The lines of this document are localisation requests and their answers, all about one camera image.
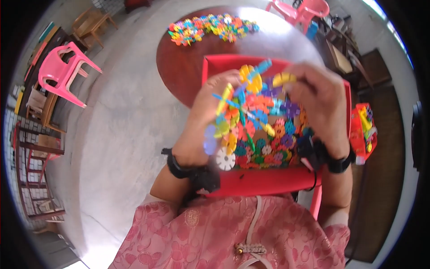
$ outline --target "red plastic box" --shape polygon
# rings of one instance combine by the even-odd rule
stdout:
[[[357,157],[362,158],[363,160],[367,160],[370,154],[372,154],[373,150],[376,148],[378,144],[378,139],[376,134],[372,135],[372,149],[370,152],[366,151],[366,143],[364,142],[364,134],[363,134],[363,126],[361,124],[360,116],[358,115],[358,111],[363,107],[368,107],[369,103],[360,103],[355,106],[355,109],[352,111],[351,118],[351,135],[350,142],[351,146],[355,151],[355,155]],[[372,126],[375,126],[375,122],[372,119]]]
[[[202,84],[208,77],[230,69],[240,69],[242,65],[258,65],[266,60],[262,57],[243,56],[236,54],[206,55],[203,59]],[[271,59],[272,66],[263,74],[273,76],[287,66],[289,62],[280,59]],[[351,92],[349,82],[344,81],[347,96],[347,133],[350,133],[351,119]],[[221,171],[221,188],[211,194],[214,196],[231,195],[270,195],[285,192],[295,192],[311,188],[314,185],[314,174],[306,167],[273,168],[263,170],[233,169]],[[321,185],[321,171],[317,172],[317,186]]]

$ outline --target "person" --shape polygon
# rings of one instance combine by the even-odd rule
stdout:
[[[342,79],[307,63],[288,67],[297,82],[284,85],[293,102],[306,109],[308,122],[333,159],[350,152],[346,96]],[[205,165],[203,134],[215,119],[227,83],[240,84],[239,71],[207,80],[198,92],[186,127],[172,148],[185,167]],[[188,179],[164,166],[142,204],[109,268],[342,268],[350,237],[347,226],[352,171],[322,171],[322,199],[316,221],[291,194],[197,198],[180,208]]]

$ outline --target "pink plastic chair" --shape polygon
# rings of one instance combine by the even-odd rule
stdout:
[[[293,26],[300,22],[303,27],[303,34],[306,34],[310,21],[314,16],[322,18],[330,12],[329,5],[324,0],[303,0],[298,9],[278,0],[271,0],[266,7],[266,11],[269,11],[272,7],[281,13],[285,20]]]
[[[69,63],[65,63],[60,55],[73,51],[75,53],[69,59]],[[101,69],[95,65],[85,54],[79,50],[75,43],[70,42],[65,46],[58,46],[51,50],[44,59],[39,69],[39,84],[42,88],[53,94],[63,97],[64,99],[85,108],[86,104],[80,101],[69,90],[70,85],[77,74],[87,77],[88,74],[81,68],[83,63],[89,64],[95,70],[102,73]],[[54,87],[47,83],[47,80],[57,82]]]

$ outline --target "red crate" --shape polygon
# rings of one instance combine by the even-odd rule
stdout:
[[[262,57],[244,56],[236,54],[206,55],[203,58],[202,84],[208,77],[222,73],[230,69],[240,69],[242,65],[256,66],[266,60]],[[291,63],[281,59],[271,59],[272,66],[264,73],[264,76],[273,76]],[[351,92],[349,82],[344,80],[347,96],[347,133],[350,133],[351,119]],[[233,169],[220,171],[221,188],[208,194],[214,196],[231,195],[270,195],[285,192],[295,192],[311,188],[314,185],[314,174],[306,167],[273,168],[264,170]],[[317,171],[317,186],[321,185],[321,171]]]

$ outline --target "black wrist sensor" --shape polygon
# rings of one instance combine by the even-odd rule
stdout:
[[[297,154],[300,158],[306,158],[314,171],[319,170],[320,166],[327,164],[331,173],[343,173],[348,166],[355,162],[356,155],[350,146],[348,157],[342,159],[333,159],[327,152],[326,147],[321,140],[312,141],[312,137],[301,140],[298,143]]]
[[[163,148],[161,154],[167,155],[167,167],[176,178],[189,178],[192,191],[211,193],[220,188],[220,176],[214,163],[201,167],[182,167],[172,155],[171,148]]]

